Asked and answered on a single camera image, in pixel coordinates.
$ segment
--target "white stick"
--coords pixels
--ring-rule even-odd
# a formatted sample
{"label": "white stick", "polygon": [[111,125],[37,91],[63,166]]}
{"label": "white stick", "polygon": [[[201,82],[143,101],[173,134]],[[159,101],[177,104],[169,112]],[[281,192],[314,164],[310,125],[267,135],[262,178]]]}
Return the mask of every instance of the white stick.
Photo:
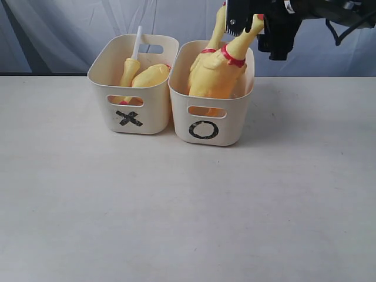
{"label": "white stick", "polygon": [[137,56],[139,54],[139,47],[141,44],[141,34],[142,34],[142,27],[139,26],[139,29],[137,30],[137,35],[136,35],[135,47],[133,47],[132,59],[134,60],[137,60]]}

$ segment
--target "white table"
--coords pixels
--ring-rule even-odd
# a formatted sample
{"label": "white table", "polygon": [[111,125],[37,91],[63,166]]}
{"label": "white table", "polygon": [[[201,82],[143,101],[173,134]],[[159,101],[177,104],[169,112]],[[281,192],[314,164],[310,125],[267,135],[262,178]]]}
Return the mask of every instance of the white table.
{"label": "white table", "polygon": [[257,78],[231,147],[113,133],[86,78],[0,91],[0,281],[375,281],[375,78]]}

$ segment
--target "black x marking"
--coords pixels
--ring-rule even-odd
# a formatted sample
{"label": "black x marking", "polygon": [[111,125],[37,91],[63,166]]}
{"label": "black x marking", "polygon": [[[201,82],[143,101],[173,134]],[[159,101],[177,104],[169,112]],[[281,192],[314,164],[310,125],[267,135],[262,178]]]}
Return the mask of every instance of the black x marking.
{"label": "black x marking", "polygon": [[143,125],[142,122],[140,122],[139,120],[135,119],[135,117],[139,115],[136,112],[130,112],[128,115],[126,115],[125,113],[122,113],[121,111],[118,110],[118,111],[116,111],[116,114],[118,116],[121,116],[123,118],[119,122],[120,125],[122,125],[122,126],[126,125],[129,122],[131,122],[131,123],[133,123],[134,125],[137,125],[137,126],[142,126]]}

